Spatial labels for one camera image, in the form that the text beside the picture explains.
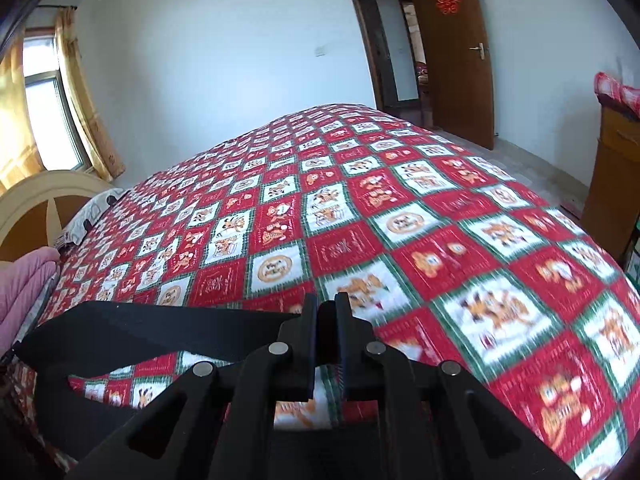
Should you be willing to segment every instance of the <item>white wall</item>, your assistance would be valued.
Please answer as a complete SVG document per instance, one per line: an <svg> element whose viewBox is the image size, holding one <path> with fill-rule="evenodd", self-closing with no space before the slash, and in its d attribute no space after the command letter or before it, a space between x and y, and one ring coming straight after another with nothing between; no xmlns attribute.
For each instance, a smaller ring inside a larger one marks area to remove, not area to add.
<svg viewBox="0 0 640 480"><path fill-rule="evenodd" d="M415 81L414 60L411 56L411 43L406 33L406 25L398 0L376 0L385 29L386 42L394 69L398 100L418 98Z"/></svg>
<svg viewBox="0 0 640 480"><path fill-rule="evenodd" d="M481 0L496 131L589 185L599 71L640 86L640 51L606 0Z"/></svg>
<svg viewBox="0 0 640 480"><path fill-rule="evenodd" d="M87 0L77 27L126 186L283 114L374 106L351 0Z"/></svg>
<svg viewBox="0 0 640 480"><path fill-rule="evenodd" d="M33 27L53 27L56 24L57 9L51 9L50 7L36 8L27 17L27 21L24 23L26 28Z"/></svg>

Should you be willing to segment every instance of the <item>pink blanket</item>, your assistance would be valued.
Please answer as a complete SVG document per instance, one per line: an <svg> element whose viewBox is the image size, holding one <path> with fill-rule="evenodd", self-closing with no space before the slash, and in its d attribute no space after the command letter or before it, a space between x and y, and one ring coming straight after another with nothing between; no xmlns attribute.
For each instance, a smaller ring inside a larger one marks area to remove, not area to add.
<svg viewBox="0 0 640 480"><path fill-rule="evenodd" d="M0 355L11 348L44 283L56 272L58 251L41 247L0 270Z"/></svg>

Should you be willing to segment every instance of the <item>yellow curtain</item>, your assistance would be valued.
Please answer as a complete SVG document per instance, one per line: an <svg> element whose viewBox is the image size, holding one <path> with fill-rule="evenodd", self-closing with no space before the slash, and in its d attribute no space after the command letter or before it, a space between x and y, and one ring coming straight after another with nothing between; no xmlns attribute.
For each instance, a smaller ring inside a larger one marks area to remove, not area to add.
<svg viewBox="0 0 640 480"><path fill-rule="evenodd" d="M56 48L65 88L71 106L71 115L82 144L98 176L110 182L125 171L120 156L102 123L89 94L78 50L78 38L74 27L75 10L60 9L56 18Z"/></svg>
<svg viewBox="0 0 640 480"><path fill-rule="evenodd" d="M27 108L23 43L21 32L0 62L0 195L22 179L45 171Z"/></svg>

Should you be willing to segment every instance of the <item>bed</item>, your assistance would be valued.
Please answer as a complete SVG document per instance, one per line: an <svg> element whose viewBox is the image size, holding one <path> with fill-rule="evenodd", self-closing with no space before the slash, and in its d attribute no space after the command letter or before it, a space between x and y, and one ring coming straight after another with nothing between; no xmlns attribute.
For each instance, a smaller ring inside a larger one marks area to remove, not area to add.
<svg viewBox="0 0 640 480"><path fill-rule="evenodd" d="M42 246L52 246L62 229L90 198L111 184L79 171L33 175L0 199L0 261L13 262Z"/></svg>
<svg viewBox="0 0 640 480"><path fill-rule="evenodd" d="M640 426L640 298L561 211L444 135L333 104L198 154L133 188L65 256L39 322L89 299L297 312L306 292L345 291L380 339L459 361L579 476L603 477ZM201 359L69 384L142 408ZM34 372L17 364L14 378L36 431ZM314 398L279 404L276 425L374 415L339 399L320 367Z"/></svg>

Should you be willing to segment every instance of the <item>curtain rod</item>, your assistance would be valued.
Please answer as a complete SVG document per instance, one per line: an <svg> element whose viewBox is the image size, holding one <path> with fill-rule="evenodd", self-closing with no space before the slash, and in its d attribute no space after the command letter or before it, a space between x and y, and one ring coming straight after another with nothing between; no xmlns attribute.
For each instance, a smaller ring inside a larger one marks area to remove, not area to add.
<svg viewBox="0 0 640 480"><path fill-rule="evenodd" d="M66 9L67 7L71 7L73 10L78 9L78 7L76 7L75 5L38 5L38 6L36 6L36 8L39 8L39 9L43 9L43 8L48 8L48 9Z"/></svg>

